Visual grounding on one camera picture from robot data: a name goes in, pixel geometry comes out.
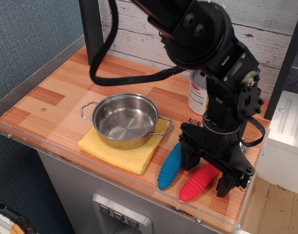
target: wooden floor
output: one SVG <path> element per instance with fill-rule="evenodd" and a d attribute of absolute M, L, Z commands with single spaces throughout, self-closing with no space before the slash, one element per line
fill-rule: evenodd
<path fill-rule="evenodd" d="M 257 178 L 242 229 L 250 234 L 298 234 L 298 194 Z"/>

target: white wood panel wall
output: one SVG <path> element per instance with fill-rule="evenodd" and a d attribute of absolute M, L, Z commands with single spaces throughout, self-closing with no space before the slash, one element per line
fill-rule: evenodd
<path fill-rule="evenodd" d="M 262 97 L 269 99 L 298 20 L 298 0 L 216 0 L 225 6 L 235 34 L 260 63 Z M 159 32 L 129 0 L 116 0 L 119 30 L 108 54 L 158 69 L 174 66 Z M 104 38 L 111 28 L 107 0 L 99 0 Z"/>

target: black cable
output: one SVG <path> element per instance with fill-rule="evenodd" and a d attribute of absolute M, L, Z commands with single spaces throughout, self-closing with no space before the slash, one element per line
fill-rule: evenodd
<path fill-rule="evenodd" d="M 109 5 L 112 12 L 112 27 L 111 31 L 109 33 L 108 38 L 105 40 L 104 45 L 100 48 L 100 50 L 97 52 L 97 54 L 94 56 L 91 67 L 90 67 L 90 78 L 91 80 L 98 84 L 103 86 L 113 86 L 113 85 L 125 85 L 125 84 L 136 84 L 136 83 L 144 83 L 144 82 L 152 82 L 152 81 L 159 81 L 166 79 L 172 75 L 178 74 L 180 72 L 185 71 L 184 69 L 181 69 L 178 66 L 175 66 L 173 68 L 169 68 L 166 70 L 163 70 L 161 72 L 147 75 L 147 76 L 140 76 L 140 77 L 121 77 L 121 78 L 102 78 L 97 77 L 97 69 L 99 65 L 101 64 L 104 56 L 106 55 L 106 52 L 109 50 L 111 44 L 113 43 L 116 33 L 118 31 L 119 26 L 119 14 L 118 9 L 115 3 L 115 0 L 108 0 Z"/>
<path fill-rule="evenodd" d="M 244 146 L 246 146 L 246 147 L 254 147 L 254 146 L 260 144 L 260 143 L 264 140 L 264 137 L 265 137 L 265 134 L 266 134 L 266 130 L 265 130 L 265 128 L 262 126 L 262 124 L 259 123 L 259 122 L 258 122 L 256 119 L 254 119 L 253 117 L 249 117 L 249 118 L 248 118 L 248 121 L 249 121 L 251 124 L 253 124 L 255 127 L 257 127 L 258 130 L 260 130 L 260 132 L 261 132 L 261 134 L 262 134 L 261 138 L 255 140 L 255 141 L 252 141 L 252 142 L 245 142 L 245 141 L 243 141 L 242 138 L 239 136 L 239 131 L 238 131 L 238 138 L 239 138 L 240 142 L 241 142 Z"/>

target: can label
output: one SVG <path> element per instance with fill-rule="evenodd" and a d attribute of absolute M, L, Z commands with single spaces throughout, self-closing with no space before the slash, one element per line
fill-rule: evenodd
<path fill-rule="evenodd" d="M 191 110 L 199 115 L 203 115 L 207 105 L 207 91 L 206 86 L 200 87 L 192 82 L 195 77 L 191 77 L 190 80 L 190 93 L 188 98 L 188 104 Z"/>

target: black frame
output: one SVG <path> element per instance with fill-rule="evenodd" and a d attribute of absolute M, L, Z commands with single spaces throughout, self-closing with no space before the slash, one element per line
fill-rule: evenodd
<path fill-rule="evenodd" d="M 292 68 L 294 58 L 296 56 L 297 51 L 298 51 L 298 21 L 296 23 L 294 33 L 293 33 L 291 41 L 290 41 L 290 45 L 287 49 L 287 52 L 286 52 L 286 55 L 285 55 L 285 58 L 284 58 L 284 61 L 283 61 L 282 67 L 281 67 L 281 71 L 280 71 L 278 79 L 276 81 L 276 85 L 272 92 L 272 95 L 271 95 L 271 98 L 269 101 L 269 105 L 268 105 L 267 111 L 265 113 L 265 117 L 264 117 L 265 119 L 271 120 L 272 116 L 275 113 L 277 104 L 279 102 L 284 85 L 286 83 L 286 80 L 287 80 L 290 70 Z"/>
<path fill-rule="evenodd" d="M 98 0 L 79 0 L 81 20 L 89 65 L 103 46 L 103 33 Z"/>

